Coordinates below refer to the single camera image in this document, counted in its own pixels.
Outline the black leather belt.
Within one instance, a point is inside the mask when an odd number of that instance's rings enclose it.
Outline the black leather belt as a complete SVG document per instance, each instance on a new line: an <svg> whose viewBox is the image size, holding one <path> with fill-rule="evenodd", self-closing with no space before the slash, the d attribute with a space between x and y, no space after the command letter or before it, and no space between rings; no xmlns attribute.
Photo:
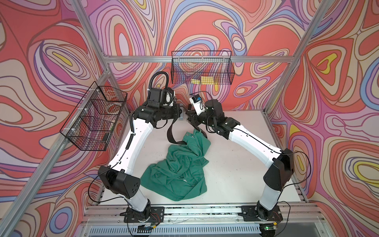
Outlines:
<svg viewBox="0 0 379 237"><path fill-rule="evenodd" d="M167 139L171 144L175 145L187 145L188 138L185 138L187 133L202 134L205 138L208 138L206 132L199 126L192 125L186 119L176 118L167 129Z"/></svg>

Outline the green trousers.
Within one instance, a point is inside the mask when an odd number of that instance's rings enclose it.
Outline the green trousers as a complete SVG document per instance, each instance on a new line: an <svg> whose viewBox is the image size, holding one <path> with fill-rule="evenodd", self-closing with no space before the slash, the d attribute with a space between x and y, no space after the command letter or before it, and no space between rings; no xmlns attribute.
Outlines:
<svg viewBox="0 0 379 237"><path fill-rule="evenodd" d="M202 132L187 132L185 145L170 145L166 158L147 167L141 185L172 201L199 197L207 192L204 167L211 142Z"/></svg>

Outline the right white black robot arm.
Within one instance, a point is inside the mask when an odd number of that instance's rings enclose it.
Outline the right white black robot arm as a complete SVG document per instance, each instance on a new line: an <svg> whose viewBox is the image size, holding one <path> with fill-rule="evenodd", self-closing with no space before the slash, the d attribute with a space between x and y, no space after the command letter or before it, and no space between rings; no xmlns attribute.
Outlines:
<svg viewBox="0 0 379 237"><path fill-rule="evenodd" d="M270 212L279 201L279 197L287 182L294 173L294 153L272 146L250 133L239 121L225 116L222 104L211 99L206 102L199 95L190 99L189 110L186 112L188 122L197 130L205 125L209 133L218 134L235 142L255 155L266 167L263 177L264 191L257 203L257 210Z"/></svg>

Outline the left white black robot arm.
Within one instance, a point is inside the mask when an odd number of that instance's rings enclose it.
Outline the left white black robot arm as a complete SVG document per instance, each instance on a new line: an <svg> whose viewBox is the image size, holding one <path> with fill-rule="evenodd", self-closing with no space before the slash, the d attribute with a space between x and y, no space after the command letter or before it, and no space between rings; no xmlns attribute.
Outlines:
<svg viewBox="0 0 379 237"><path fill-rule="evenodd" d="M130 130L116 155L107 166L99 168L105 188L126 200L135 212L147 212L150 205L139 190L140 179L132 175L138 155L158 121L176 121L180 114L173 89L149 89L147 101L130 116Z"/></svg>

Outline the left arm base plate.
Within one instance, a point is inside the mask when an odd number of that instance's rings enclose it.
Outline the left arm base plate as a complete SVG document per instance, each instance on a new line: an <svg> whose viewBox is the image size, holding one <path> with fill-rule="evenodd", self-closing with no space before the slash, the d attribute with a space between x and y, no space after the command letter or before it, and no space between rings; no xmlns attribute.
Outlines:
<svg viewBox="0 0 379 237"><path fill-rule="evenodd" d="M164 221L163 206L146 207L144 211L138 212L128 208L126 212L120 214L124 217L124 223L162 223Z"/></svg>

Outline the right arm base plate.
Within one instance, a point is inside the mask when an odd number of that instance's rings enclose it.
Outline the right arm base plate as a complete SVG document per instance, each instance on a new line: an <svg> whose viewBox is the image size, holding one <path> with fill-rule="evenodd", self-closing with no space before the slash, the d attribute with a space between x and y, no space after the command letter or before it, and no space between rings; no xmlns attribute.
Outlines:
<svg viewBox="0 0 379 237"><path fill-rule="evenodd" d="M266 210L261 206L256 205L244 205L241 207L241 212L238 213L245 222L277 222L280 223L283 220L280 208L276 205L272 210Z"/></svg>

